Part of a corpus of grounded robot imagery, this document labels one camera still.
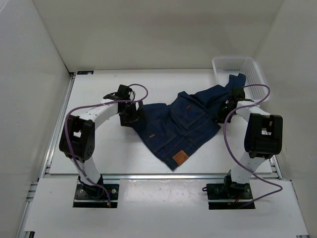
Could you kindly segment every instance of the dark blue garment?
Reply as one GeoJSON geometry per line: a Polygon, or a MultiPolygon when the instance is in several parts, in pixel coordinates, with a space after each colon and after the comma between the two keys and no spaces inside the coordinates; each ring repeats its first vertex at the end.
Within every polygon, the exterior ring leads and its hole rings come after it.
{"type": "Polygon", "coordinates": [[[175,160],[175,155],[189,157],[216,135],[220,126],[214,119],[221,103],[245,81],[243,74],[230,75],[225,87],[217,85],[194,95],[180,92],[171,105],[144,105],[146,122],[139,120],[133,128],[152,153],[175,170],[187,159],[175,160]]]}

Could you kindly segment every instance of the white floor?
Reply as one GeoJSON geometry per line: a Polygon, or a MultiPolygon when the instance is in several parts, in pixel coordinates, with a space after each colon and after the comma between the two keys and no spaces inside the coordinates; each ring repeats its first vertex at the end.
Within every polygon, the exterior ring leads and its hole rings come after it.
{"type": "MultiPolygon", "coordinates": [[[[74,107],[99,103],[102,97],[118,89],[120,84],[140,83],[149,90],[144,104],[172,103],[177,93],[189,94],[215,86],[212,69],[164,69],[164,70],[105,70],[92,75],[77,75],[71,92],[67,112],[74,107]]],[[[137,98],[144,90],[134,87],[137,98]]],[[[244,151],[247,123],[235,116],[228,129],[228,141],[234,154],[240,157],[244,151]]],[[[223,142],[222,130],[203,145],[183,165],[172,172],[156,158],[131,128],[121,127],[119,116],[112,117],[96,131],[94,160],[102,174],[224,174],[235,165],[223,142]]],[[[269,162],[263,163],[258,173],[271,173],[269,162]]],[[[50,174],[76,174],[74,165],[54,150],[50,174]]]]}
{"type": "MultiPolygon", "coordinates": [[[[253,210],[208,210],[206,180],[121,180],[118,208],[73,208],[76,179],[39,181],[25,231],[35,238],[296,238],[308,235],[291,182],[253,210]]],[[[275,187],[251,181],[254,197],[275,187]]]]}

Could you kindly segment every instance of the brown leather patch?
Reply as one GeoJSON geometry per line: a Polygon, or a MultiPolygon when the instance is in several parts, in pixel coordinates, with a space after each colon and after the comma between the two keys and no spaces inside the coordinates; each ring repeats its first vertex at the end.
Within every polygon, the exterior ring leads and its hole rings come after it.
{"type": "Polygon", "coordinates": [[[173,159],[178,165],[181,165],[188,159],[188,155],[186,155],[183,150],[180,150],[176,155],[173,156],[173,159]]]}

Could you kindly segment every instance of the cable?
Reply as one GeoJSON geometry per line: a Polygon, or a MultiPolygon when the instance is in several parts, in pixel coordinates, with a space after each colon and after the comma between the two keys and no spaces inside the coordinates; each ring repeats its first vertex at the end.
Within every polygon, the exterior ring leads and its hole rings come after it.
{"type": "Polygon", "coordinates": [[[110,200],[110,195],[109,195],[109,192],[107,191],[107,189],[99,184],[96,184],[95,182],[93,182],[88,176],[87,174],[85,173],[85,171],[83,169],[81,169],[79,167],[79,164],[76,160],[76,156],[75,156],[75,153],[74,153],[74,150],[73,150],[73,147],[71,145],[71,142],[70,142],[70,138],[69,138],[69,134],[68,134],[68,118],[69,116],[74,112],[74,111],[77,111],[79,109],[85,109],[85,108],[95,108],[95,107],[101,107],[101,106],[106,106],[106,105],[110,105],[110,104],[114,104],[114,103],[138,103],[144,99],[146,99],[146,97],[148,96],[149,92],[147,90],[147,88],[141,84],[137,84],[137,83],[134,83],[134,84],[131,84],[129,85],[128,87],[130,86],[140,86],[142,88],[145,89],[146,91],[146,94],[143,98],[139,99],[139,100],[118,100],[118,101],[112,101],[112,102],[108,102],[108,103],[100,103],[100,104],[94,104],[94,105],[88,105],[88,106],[80,106],[80,107],[77,107],[77,108],[73,108],[72,110],[69,111],[69,113],[66,115],[66,118],[65,118],[65,123],[64,123],[64,129],[65,129],[65,137],[66,137],[66,141],[67,141],[67,145],[68,145],[68,148],[69,148],[69,151],[70,151],[70,155],[71,155],[71,159],[73,160],[76,168],[83,174],[83,176],[86,178],[86,180],[91,183],[92,185],[96,186],[96,187],[99,187],[101,188],[107,195],[108,197],[108,203],[109,203],[109,206],[111,207],[111,200],[110,200]]]}
{"type": "Polygon", "coordinates": [[[270,195],[272,195],[272,194],[274,194],[274,193],[277,193],[277,192],[280,192],[280,191],[283,190],[283,187],[282,187],[281,185],[278,185],[278,184],[276,184],[276,183],[267,181],[267,180],[265,180],[265,179],[263,179],[263,178],[257,176],[257,175],[255,174],[255,172],[253,172],[252,170],[248,169],[248,168],[245,167],[243,164],[241,164],[241,163],[237,160],[237,158],[234,156],[234,154],[232,153],[232,151],[231,151],[231,149],[230,149],[230,146],[229,146],[229,143],[228,143],[226,130],[227,130],[228,120],[229,120],[229,118],[231,117],[231,115],[234,114],[234,113],[235,113],[237,110],[239,110],[239,109],[242,109],[242,108],[250,108],[250,107],[254,107],[254,106],[259,105],[260,103],[262,103],[263,101],[265,101],[265,100],[268,98],[269,94],[271,93],[271,89],[270,89],[268,86],[264,85],[264,84],[252,84],[252,85],[244,86],[244,88],[253,87],[253,86],[261,86],[261,87],[267,88],[267,94],[266,94],[266,96],[265,96],[264,98],[262,98],[261,100],[259,100],[257,103],[254,103],[253,105],[246,105],[246,106],[237,107],[237,108],[233,109],[233,110],[227,115],[226,119],[224,120],[224,125],[223,125],[223,138],[224,138],[224,143],[225,143],[225,145],[226,145],[226,147],[227,147],[227,149],[228,149],[229,154],[231,155],[231,157],[233,158],[233,160],[234,160],[240,167],[242,167],[242,168],[244,168],[246,171],[250,172],[250,173],[251,173],[254,177],[256,177],[257,179],[259,179],[259,180],[261,180],[261,181],[263,181],[263,182],[266,182],[266,183],[268,183],[268,184],[270,184],[270,185],[274,185],[274,186],[276,186],[276,187],[279,187],[279,189],[278,189],[278,190],[275,190],[275,191],[273,191],[273,192],[269,192],[269,193],[267,193],[267,194],[265,194],[265,195],[262,195],[262,196],[260,196],[260,197],[257,197],[257,198],[255,198],[255,199],[253,199],[252,201],[247,202],[246,204],[242,205],[241,207],[248,206],[249,204],[251,204],[251,203],[253,203],[253,202],[255,202],[255,201],[258,201],[258,200],[260,200],[261,198],[270,196],[270,195]]]}

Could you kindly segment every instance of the plastic basket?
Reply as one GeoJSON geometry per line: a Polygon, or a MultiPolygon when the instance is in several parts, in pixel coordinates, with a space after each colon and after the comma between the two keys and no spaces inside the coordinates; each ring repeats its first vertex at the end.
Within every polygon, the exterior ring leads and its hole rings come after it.
{"type": "MultiPolygon", "coordinates": [[[[212,66],[217,84],[221,86],[225,86],[229,82],[230,74],[238,75],[239,73],[246,76],[246,85],[265,84],[256,61],[251,57],[215,57],[212,59],[212,66]]],[[[246,98],[255,102],[258,102],[267,94],[267,89],[260,86],[248,87],[244,91],[246,98]]]]}

